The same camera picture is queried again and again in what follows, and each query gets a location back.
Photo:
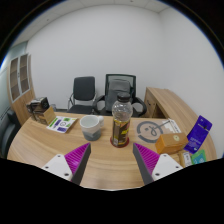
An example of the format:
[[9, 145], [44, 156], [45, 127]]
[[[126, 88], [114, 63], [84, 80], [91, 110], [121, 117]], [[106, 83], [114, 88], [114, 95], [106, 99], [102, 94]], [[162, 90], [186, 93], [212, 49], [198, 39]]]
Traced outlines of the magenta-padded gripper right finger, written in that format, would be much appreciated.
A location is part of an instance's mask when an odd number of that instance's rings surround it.
[[168, 154], [159, 155], [138, 143], [133, 144], [133, 154], [145, 185], [182, 169]]

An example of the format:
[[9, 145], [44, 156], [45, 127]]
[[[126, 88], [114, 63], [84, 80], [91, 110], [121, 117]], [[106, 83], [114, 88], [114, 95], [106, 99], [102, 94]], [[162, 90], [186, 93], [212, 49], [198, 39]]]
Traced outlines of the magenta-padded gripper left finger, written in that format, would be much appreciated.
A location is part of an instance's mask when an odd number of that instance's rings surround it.
[[42, 169], [79, 185], [91, 154], [91, 144], [86, 143], [66, 155], [57, 154]]

